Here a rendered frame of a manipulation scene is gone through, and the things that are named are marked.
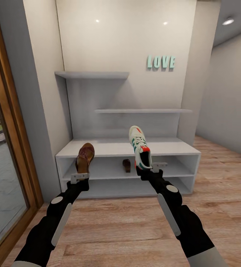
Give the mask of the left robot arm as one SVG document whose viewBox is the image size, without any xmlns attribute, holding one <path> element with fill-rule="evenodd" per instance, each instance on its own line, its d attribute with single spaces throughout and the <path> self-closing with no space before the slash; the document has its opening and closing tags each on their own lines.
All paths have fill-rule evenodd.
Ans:
<svg viewBox="0 0 241 267">
<path fill-rule="evenodd" d="M 30 231 L 26 244 L 11 267 L 46 267 L 72 211 L 72 204 L 82 191 L 89 190 L 89 173 L 72 174 L 62 192 L 50 202 L 47 216 Z"/>
</svg>

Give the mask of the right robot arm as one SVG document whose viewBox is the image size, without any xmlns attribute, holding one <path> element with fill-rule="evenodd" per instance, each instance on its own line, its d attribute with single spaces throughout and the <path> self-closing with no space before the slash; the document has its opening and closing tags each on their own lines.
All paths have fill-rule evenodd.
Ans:
<svg viewBox="0 0 241 267">
<path fill-rule="evenodd" d="M 163 179 L 163 171 L 168 163 L 152 163 L 152 169 L 140 169 L 137 175 L 142 181 L 149 181 L 156 190 L 157 199 L 177 240 L 188 259 L 190 267 L 229 267 L 204 229 L 199 217 L 182 205 L 179 190 Z"/>
</svg>

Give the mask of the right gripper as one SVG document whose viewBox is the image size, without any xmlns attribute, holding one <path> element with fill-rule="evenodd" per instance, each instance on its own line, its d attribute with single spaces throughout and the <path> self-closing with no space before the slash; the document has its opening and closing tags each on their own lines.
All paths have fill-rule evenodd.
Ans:
<svg viewBox="0 0 241 267">
<path fill-rule="evenodd" d="M 137 175 L 141 176 L 142 181 L 149 181 L 150 184 L 153 187 L 153 182 L 157 178 L 162 178 L 163 171 L 160 169 L 159 173 L 153 173 L 150 169 L 140 169 L 138 166 L 136 166 Z"/>
</svg>

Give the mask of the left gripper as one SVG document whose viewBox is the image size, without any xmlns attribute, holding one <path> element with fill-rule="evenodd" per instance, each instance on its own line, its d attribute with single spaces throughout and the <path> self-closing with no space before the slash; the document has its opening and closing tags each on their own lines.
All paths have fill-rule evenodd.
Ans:
<svg viewBox="0 0 241 267">
<path fill-rule="evenodd" d="M 77 184 L 71 184 L 70 181 L 68 181 L 67 187 L 68 187 L 67 190 L 73 189 L 77 193 L 78 197 L 82 191 L 89 190 L 89 181 L 87 179 L 80 179 Z"/>
</svg>

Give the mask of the sandal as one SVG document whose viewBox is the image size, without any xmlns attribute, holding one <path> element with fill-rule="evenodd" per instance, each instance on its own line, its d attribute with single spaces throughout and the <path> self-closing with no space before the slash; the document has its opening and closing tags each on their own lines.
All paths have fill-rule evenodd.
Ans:
<svg viewBox="0 0 241 267">
<path fill-rule="evenodd" d="M 94 157 L 95 150 L 93 145 L 91 143 L 84 144 L 80 149 L 78 158 L 75 162 L 77 173 L 89 173 L 89 165 Z"/>
<path fill-rule="evenodd" d="M 131 172 L 131 162 L 128 159 L 125 159 L 122 163 L 126 169 L 126 172 Z"/>
</svg>

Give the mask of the gym shoe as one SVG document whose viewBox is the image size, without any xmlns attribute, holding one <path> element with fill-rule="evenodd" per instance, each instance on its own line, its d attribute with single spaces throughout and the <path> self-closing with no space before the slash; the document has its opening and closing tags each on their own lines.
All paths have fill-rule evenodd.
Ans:
<svg viewBox="0 0 241 267">
<path fill-rule="evenodd" d="M 130 128 L 129 141 L 135 152 L 135 166 L 138 166 L 140 169 L 152 169 L 151 150 L 147 146 L 145 136 L 138 126 Z"/>
</svg>

